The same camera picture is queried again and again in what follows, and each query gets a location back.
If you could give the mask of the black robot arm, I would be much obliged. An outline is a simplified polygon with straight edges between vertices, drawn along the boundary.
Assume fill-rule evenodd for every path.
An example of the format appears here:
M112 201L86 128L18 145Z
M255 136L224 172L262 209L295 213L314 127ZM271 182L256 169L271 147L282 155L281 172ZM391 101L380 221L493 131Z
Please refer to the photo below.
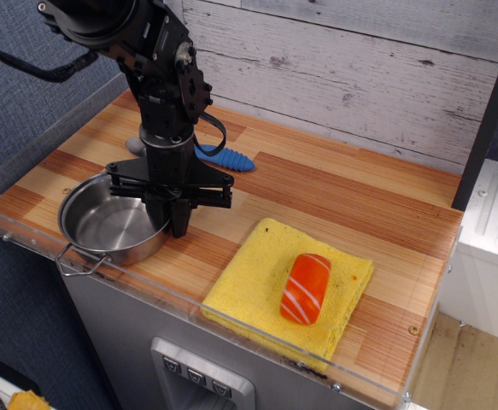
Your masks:
M141 114L139 159L111 162L116 196L140 198L154 226L182 237L198 206L229 208L234 179L204 164L195 125L208 114L212 87L196 64L184 23L162 1L42 1L45 23L66 39L118 64Z

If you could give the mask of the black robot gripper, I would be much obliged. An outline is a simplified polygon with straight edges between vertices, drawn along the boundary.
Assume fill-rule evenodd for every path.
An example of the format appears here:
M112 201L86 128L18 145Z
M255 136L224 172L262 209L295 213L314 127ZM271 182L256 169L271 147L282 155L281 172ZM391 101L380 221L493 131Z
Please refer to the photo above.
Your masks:
M145 199L153 225L166 225L171 217L173 236L181 238L188 230L193 208L231 207L234 178L197 158L192 130L171 138L141 130L136 140L145 147L144 154L110 162L105 171L117 196L159 197Z

